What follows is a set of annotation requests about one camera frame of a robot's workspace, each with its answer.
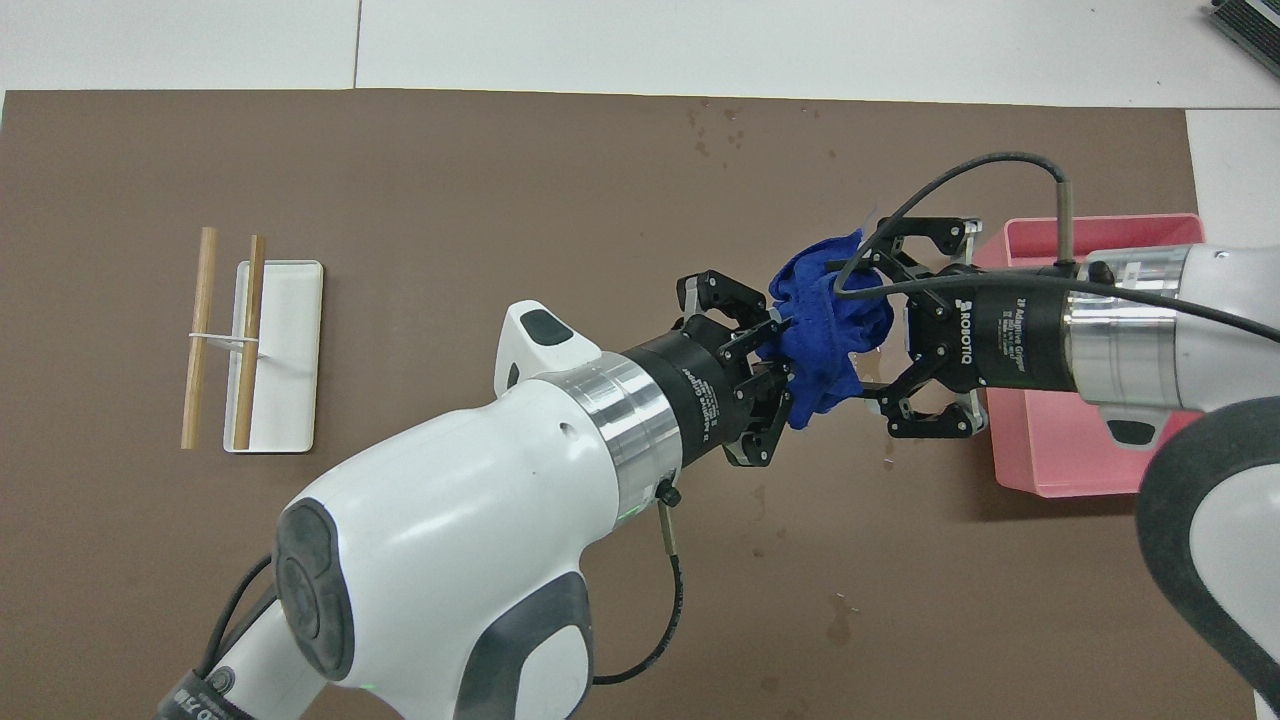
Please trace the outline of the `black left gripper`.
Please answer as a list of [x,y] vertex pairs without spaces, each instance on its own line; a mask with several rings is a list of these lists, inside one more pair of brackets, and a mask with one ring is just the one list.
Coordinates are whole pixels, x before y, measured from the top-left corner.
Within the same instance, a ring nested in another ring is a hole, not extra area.
[[791,364],[755,363],[744,379],[721,361],[776,342],[787,322],[762,292],[716,270],[677,281],[677,300],[680,329],[627,348],[623,356],[668,401],[678,425],[681,465],[722,446],[736,468],[767,468],[794,405]]

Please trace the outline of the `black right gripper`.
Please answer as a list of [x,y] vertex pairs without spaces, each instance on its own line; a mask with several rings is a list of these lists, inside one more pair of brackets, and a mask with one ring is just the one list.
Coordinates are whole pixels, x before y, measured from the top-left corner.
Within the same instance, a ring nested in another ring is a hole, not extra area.
[[[835,264],[835,296],[851,299],[856,291],[849,282],[864,272],[881,275],[884,291],[938,275],[902,249],[910,237],[929,240],[947,268],[970,266],[982,229],[978,218],[882,218],[852,258]],[[1068,291],[1039,282],[1059,274],[1052,268],[997,272],[991,284],[909,293],[908,351],[934,366],[910,365],[890,383],[865,383],[865,401],[886,419],[890,436],[965,439],[987,430],[989,416],[975,391],[980,386],[1074,391],[1064,320]],[[919,413],[911,397],[933,379],[955,392],[954,401],[937,413]]]

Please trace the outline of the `blue cloth towel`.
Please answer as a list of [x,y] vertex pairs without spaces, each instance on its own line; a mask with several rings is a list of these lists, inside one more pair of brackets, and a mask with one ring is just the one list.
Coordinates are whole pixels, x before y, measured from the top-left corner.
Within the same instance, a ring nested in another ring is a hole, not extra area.
[[860,229],[822,240],[788,259],[769,283],[774,309],[790,324],[780,338],[763,343],[758,356],[790,363],[788,425],[795,430],[863,392],[850,355],[878,348],[893,327],[886,297],[838,299],[833,293],[838,270],[827,265],[846,263],[861,240]]

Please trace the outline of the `white towel rack base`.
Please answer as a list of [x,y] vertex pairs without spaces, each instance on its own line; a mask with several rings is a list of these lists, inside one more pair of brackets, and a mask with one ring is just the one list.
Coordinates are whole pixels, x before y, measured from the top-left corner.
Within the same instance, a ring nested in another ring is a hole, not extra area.
[[246,448],[234,446],[250,263],[236,273],[223,448],[228,454],[305,454],[314,446],[324,266],[315,260],[264,265],[259,360]]

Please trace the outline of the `wooden towel rack rod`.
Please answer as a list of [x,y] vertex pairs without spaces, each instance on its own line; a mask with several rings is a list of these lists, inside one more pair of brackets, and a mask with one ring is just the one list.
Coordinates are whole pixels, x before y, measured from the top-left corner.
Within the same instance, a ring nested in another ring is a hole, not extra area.
[[243,338],[239,355],[238,384],[236,391],[236,418],[232,448],[247,451],[251,442],[253,397],[259,365],[262,291],[265,281],[268,240],[261,234],[250,237],[250,260],[244,282]]
[[218,252],[218,229],[201,228],[198,242],[197,273],[195,283],[195,302],[188,333],[188,363],[186,368],[186,388],[180,424],[180,450],[198,447],[201,407],[205,380],[205,348],[209,322],[212,307],[215,261]]

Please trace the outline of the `pink plastic bin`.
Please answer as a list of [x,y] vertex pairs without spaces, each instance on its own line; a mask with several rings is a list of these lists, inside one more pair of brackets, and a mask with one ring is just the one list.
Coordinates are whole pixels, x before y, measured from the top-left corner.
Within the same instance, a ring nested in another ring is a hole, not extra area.
[[[1193,213],[1083,217],[1074,227],[1076,260],[1100,250],[1204,241],[1203,223]],[[1137,492],[1161,445],[1198,418],[1174,413],[1153,446],[1124,448],[1114,442],[1100,410],[1076,395],[989,389],[986,407],[995,479],[1046,498]]]

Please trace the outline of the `brown table mat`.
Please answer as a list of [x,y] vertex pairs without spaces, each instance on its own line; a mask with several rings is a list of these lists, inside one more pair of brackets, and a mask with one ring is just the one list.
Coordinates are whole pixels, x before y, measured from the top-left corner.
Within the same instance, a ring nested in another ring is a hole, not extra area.
[[[150,720],[279,511],[370,445],[492,400],[506,309],[603,348],[675,282],[764,288],[797,250],[1000,150],[1084,215],[1196,210],[1181,111],[563,94],[24,92],[0,127],[0,720]],[[325,266],[317,429],[221,450],[227,357],[179,448],[198,236],[211,328],[252,234]],[[1128,497],[1047,500],[989,439],[892,441],[861,404],[721,452],[675,511],[669,652],[595,720],[1253,720],[1142,562]]]

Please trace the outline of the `dark ribbed device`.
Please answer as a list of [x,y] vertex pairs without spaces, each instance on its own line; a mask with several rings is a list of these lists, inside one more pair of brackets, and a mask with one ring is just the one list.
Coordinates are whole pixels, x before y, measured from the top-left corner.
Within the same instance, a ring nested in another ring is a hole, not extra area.
[[1210,0],[1210,24],[1280,79],[1280,0]]

